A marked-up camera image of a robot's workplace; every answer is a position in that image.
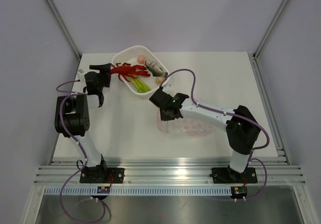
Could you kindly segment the red toy lobster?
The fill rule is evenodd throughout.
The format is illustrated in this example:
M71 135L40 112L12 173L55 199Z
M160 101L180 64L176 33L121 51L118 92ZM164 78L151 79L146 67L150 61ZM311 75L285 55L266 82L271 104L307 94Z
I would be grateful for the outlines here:
M116 63L111 66L109 71L110 75L117 74L120 81L130 82L128 78L136 79L138 76L150 77L151 74L147 71L147 68L143 65L131 65L129 63Z

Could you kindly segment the clear zip top bag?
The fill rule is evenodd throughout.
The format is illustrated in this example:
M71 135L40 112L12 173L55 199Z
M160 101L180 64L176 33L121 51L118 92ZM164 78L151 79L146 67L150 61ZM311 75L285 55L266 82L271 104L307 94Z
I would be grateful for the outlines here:
M162 133L174 137L203 137L216 131L212 124L189 118L162 121L161 113L157 114L157 127Z

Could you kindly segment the white plastic basket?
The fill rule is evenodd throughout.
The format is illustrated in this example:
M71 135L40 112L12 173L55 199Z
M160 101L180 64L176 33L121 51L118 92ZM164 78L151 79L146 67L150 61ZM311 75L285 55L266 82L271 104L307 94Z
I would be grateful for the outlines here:
M138 55L144 55L145 60L156 62L164 71L166 71L169 74L169 71L167 70L167 68L156 58L156 56L154 56L147 47L142 45L132 46L117 53L112 59L112 65L115 65L116 63L126 62L131 65L145 66L145 62L138 63L137 61ZM149 92L138 93L131 82L124 81L124 83L129 87L129 89L142 99L149 99L153 95L153 93L159 88L159 85L157 85L155 82L157 77L154 77L148 69L147 71L151 74L150 77L138 76L138 78L140 78L151 89L151 91Z

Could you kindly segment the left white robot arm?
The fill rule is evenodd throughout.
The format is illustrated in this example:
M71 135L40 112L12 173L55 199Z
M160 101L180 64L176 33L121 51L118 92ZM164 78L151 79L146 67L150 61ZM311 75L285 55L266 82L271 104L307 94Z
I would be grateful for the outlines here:
M81 92L61 90L59 85L56 90L66 93L57 98L54 126L57 133L71 139L78 152L83 155L81 183L102 183L108 178L106 161L96 149L89 134L89 110L100 108L104 103L103 89L110 86L110 70L112 64L90 65L90 71L82 69L77 71L76 79L69 83L83 83Z

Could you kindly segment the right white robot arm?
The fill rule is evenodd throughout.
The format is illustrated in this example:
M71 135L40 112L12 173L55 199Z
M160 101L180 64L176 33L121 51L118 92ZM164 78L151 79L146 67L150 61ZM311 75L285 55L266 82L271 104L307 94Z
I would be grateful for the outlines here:
M252 148L260 134L257 121L248 110L240 105L236 109L214 109L196 102L192 97L177 93L175 96L163 91L160 87L149 98L158 109L162 121L176 119L195 119L206 122L223 130L227 134L232 157L227 167L212 168L214 183L256 183L255 169L247 170L252 157Z

